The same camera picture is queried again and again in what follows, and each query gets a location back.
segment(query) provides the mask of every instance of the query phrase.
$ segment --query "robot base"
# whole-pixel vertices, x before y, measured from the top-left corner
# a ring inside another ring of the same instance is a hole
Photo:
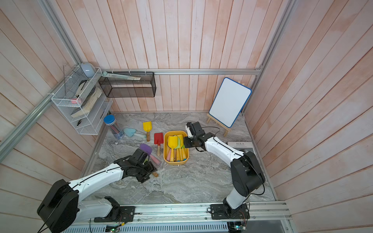
[[[219,219],[249,219],[249,211],[246,204],[240,205],[237,209],[232,210],[226,204],[211,204],[211,218]]]
[[[106,216],[104,218],[94,218],[95,223],[107,223],[107,222],[121,222],[127,223],[132,222],[134,220],[135,214],[135,207],[134,206],[120,206],[119,213],[117,214],[117,218],[113,219],[113,217]]]

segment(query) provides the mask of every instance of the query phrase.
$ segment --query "black mesh basket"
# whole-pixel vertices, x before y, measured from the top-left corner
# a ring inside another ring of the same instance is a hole
[[[156,81],[153,72],[113,72],[119,75],[141,77],[140,80],[101,77],[98,81],[107,97],[154,97]]]

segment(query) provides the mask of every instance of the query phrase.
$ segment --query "red shovel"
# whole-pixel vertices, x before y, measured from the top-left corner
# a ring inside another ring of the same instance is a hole
[[[154,144],[158,144],[157,156],[161,155],[161,144],[163,144],[163,133],[154,134]]]

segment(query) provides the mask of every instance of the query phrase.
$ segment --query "wire mesh shelf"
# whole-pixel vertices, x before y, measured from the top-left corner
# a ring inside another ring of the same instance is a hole
[[[98,135],[103,118],[113,103],[112,99],[107,99],[100,87],[96,86],[102,74],[99,67],[96,67],[96,70],[92,78],[87,78],[82,69],[76,67],[52,97],[54,104],[79,134]],[[82,92],[76,96],[80,83],[85,80],[87,82]],[[87,105],[90,105],[90,110],[85,108]]]
[[[99,67],[95,75],[92,78],[87,78],[82,69],[77,69],[66,82],[58,89],[58,91],[52,97],[52,101],[57,106],[66,107],[81,107],[85,99],[89,95],[96,82],[100,79],[102,72]],[[87,80],[87,84],[84,85],[82,93],[77,97],[76,91],[82,81]]]
[[[140,80],[101,77],[99,84],[107,97],[154,97],[156,81],[153,72],[113,72],[119,75],[141,77]]]

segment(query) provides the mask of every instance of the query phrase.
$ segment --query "gray marble surface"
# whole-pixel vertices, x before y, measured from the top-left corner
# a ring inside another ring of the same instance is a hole
[[[134,128],[139,133],[145,133],[142,123],[152,121],[150,142],[138,138],[125,136],[116,140],[108,131],[103,142],[93,172],[101,170],[114,160],[128,155],[146,143],[153,149],[156,156],[157,145],[154,144],[154,133],[165,134],[171,130],[185,130],[187,122],[199,121],[201,126],[219,127],[214,121],[206,124],[206,113],[136,113],[116,114],[115,118],[123,128]],[[216,133],[216,128],[204,128],[205,132]],[[244,118],[239,115],[227,137],[223,137],[224,129],[217,133],[223,142],[252,141],[246,128]],[[160,203],[193,203],[193,202],[221,202],[233,189],[231,171],[220,158],[210,152],[189,150],[189,160],[185,165],[172,166],[167,164],[162,156],[161,164],[155,165],[159,177],[150,176],[150,180],[141,184],[134,177],[128,177],[107,185],[90,195],[86,200],[101,199],[112,196],[120,204],[160,204]],[[262,196],[251,195],[248,201],[274,201],[273,193],[265,182],[266,191]],[[255,193],[262,193],[260,187]]]

